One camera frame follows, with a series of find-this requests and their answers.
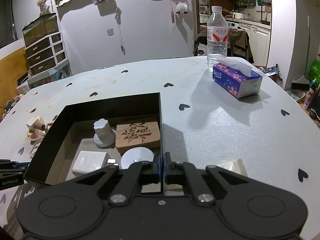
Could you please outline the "white knob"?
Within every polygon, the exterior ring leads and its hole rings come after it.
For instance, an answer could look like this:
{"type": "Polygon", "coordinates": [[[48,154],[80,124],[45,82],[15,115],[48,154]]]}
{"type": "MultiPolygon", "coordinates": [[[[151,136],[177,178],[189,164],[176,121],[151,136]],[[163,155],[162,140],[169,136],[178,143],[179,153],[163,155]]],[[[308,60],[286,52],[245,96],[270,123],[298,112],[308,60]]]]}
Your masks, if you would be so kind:
{"type": "Polygon", "coordinates": [[[111,128],[108,120],[99,119],[94,123],[93,141],[98,148],[108,148],[116,142],[116,133],[111,128]]]}

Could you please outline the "black cardboard box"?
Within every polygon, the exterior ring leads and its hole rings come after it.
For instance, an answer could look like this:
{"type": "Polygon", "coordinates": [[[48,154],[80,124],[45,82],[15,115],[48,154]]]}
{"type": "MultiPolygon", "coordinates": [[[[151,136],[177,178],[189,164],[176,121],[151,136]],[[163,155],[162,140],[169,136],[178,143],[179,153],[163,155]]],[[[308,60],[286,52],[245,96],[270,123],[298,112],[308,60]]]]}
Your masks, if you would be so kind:
{"type": "Polygon", "coordinates": [[[59,175],[77,132],[92,129],[93,123],[101,118],[112,127],[131,120],[155,118],[162,132],[160,94],[128,95],[65,106],[40,143],[24,179],[36,189],[64,182],[59,180],[59,175]]]}

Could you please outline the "glass fish tank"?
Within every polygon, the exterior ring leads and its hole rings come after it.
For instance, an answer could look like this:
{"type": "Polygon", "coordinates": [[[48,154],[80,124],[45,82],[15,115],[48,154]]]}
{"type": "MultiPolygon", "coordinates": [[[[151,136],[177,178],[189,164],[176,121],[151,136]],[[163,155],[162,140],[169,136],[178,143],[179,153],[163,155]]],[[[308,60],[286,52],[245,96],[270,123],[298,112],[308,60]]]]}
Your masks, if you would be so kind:
{"type": "Polygon", "coordinates": [[[28,47],[41,38],[59,31],[56,13],[45,14],[28,23],[23,29],[25,47],[28,47]]]}

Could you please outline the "white power adapter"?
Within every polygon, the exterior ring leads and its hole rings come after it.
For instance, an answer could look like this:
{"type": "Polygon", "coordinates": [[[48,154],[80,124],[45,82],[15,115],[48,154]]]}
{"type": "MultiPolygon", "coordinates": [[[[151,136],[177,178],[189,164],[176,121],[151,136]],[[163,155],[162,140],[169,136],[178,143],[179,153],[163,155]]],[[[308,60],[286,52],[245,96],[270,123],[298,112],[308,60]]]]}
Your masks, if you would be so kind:
{"type": "Polygon", "coordinates": [[[72,167],[72,173],[78,177],[110,165],[119,164],[107,152],[80,151],[72,167]]]}

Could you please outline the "clear water bottle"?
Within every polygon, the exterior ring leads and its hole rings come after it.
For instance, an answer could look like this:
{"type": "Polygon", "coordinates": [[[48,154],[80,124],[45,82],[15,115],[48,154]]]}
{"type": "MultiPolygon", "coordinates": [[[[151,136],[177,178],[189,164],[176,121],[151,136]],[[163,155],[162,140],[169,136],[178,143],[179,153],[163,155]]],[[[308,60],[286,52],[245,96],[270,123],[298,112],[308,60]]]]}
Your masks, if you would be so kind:
{"type": "Polygon", "coordinates": [[[210,71],[217,56],[227,56],[228,23],[220,6],[212,6],[212,15],[207,22],[207,63],[210,71]]]}

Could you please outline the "purple tissue box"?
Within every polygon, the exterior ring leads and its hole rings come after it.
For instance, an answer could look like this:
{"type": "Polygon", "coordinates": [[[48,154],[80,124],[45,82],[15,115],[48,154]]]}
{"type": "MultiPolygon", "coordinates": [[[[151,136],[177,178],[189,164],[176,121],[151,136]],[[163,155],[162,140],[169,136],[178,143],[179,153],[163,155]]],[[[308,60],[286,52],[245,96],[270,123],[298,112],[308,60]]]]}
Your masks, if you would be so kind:
{"type": "Polygon", "coordinates": [[[241,99],[260,92],[263,77],[254,71],[253,64],[240,57],[218,56],[212,66],[213,80],[241,99]]]}

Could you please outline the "white round tape measure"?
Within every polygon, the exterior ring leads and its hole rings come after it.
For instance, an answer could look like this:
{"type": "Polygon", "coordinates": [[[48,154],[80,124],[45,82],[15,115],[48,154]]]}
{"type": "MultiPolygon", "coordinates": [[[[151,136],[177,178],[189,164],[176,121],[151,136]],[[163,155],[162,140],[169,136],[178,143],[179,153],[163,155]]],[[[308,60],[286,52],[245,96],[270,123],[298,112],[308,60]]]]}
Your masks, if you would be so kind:
{"type": "Polygon", "coordinates": [[[131,164],[141,161],[153,161],[154,153],[146,147],[134,147],[127,150],[121,157],[122,169],[128,169],[131,164]]]}

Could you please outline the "carved wooden block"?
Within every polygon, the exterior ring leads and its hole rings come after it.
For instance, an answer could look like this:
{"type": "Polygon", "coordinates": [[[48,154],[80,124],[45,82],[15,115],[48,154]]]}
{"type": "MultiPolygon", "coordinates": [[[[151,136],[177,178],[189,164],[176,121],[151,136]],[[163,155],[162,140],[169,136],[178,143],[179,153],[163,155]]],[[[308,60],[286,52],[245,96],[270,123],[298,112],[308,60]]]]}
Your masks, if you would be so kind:
{"type": "Polygon", "coordinates": [[[134,147],[158,148],[161,134],[157,121],[117,125],[115,146],[120,154],[134,147]]]}

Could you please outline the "white drawer unit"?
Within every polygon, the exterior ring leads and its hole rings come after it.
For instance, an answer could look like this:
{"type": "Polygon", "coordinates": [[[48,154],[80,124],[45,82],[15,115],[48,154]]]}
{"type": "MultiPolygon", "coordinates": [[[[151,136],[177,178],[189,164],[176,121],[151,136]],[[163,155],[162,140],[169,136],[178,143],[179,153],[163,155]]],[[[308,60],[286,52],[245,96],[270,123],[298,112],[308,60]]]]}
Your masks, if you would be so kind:
{"type": "Polygon", "coordinates": [[[24,49],[31,75],[37,75],[68,61],[61,32],[46,35],[24,49]]]}

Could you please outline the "white sheep plush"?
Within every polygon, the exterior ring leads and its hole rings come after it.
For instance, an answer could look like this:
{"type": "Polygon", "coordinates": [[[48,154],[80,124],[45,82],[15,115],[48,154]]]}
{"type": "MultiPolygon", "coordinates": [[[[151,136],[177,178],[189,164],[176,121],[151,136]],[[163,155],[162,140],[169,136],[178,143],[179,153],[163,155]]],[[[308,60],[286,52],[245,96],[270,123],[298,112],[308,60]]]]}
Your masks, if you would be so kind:
{"type": "Polygon", "coordinates": [[[187,14],[188,13],[188,4],[185,2],[176,4],[176,14],[187,14]]]}

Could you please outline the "wooden stamp with white block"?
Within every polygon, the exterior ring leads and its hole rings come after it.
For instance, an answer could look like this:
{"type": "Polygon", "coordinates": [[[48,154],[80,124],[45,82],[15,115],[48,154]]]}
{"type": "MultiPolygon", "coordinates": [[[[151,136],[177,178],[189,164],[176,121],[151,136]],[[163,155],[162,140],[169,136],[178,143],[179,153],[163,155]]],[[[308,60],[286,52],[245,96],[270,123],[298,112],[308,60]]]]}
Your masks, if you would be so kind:
{"type": "Polygon", "coordinates": [[[34,132],[36,130],[44,131],[46,128],[46,124],[42,118],[42,116],[32,117],[26,123],[27,128],[34,132]]]}

